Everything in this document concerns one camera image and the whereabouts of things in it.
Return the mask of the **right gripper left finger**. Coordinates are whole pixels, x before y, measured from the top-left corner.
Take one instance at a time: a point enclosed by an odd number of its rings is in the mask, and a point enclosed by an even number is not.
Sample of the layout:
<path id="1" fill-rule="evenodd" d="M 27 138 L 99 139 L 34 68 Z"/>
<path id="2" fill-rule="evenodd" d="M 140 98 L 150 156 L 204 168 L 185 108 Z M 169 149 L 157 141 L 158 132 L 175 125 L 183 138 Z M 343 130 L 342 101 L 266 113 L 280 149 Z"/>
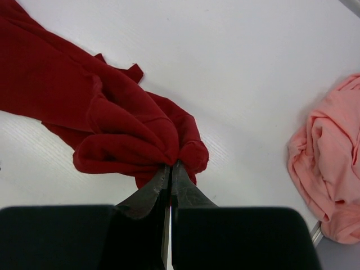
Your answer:
<path id="1" fill-rule="evenodd" d="M 166 269 L 170 168 L 117 205 L 1 210 L 2 269 Z"/>

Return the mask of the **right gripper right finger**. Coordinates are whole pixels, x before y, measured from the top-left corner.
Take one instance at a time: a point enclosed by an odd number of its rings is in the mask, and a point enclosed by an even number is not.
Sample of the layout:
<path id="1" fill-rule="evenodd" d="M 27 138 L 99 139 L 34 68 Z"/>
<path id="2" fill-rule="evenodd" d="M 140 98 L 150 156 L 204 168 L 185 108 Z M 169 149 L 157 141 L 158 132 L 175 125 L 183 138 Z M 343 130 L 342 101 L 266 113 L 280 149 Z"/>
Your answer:
<path id="1" fill-rule="evenodd" d="M 302 216 L 283 207 L 220 207 L 172 168 L 174 269 L 320 269 Z"/>

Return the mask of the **dark red t shirt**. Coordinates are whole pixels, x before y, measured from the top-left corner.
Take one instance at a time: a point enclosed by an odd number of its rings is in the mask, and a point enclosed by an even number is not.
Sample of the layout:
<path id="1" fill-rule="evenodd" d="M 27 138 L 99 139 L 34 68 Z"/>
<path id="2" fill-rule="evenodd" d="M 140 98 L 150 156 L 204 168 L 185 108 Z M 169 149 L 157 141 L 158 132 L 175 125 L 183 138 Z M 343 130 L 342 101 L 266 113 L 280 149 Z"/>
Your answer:
<path id="1" fill-rule="evenodd" d="M 1 2 L 1 110 L 40 120 L 74 149 L 83 173 L 121 173 L 143 187 L 162 165 L 191 181 L 209 152 L 195 119 L 143 90 L 138 65 L 118 69 L 51 33 L 16 1 Z"/>

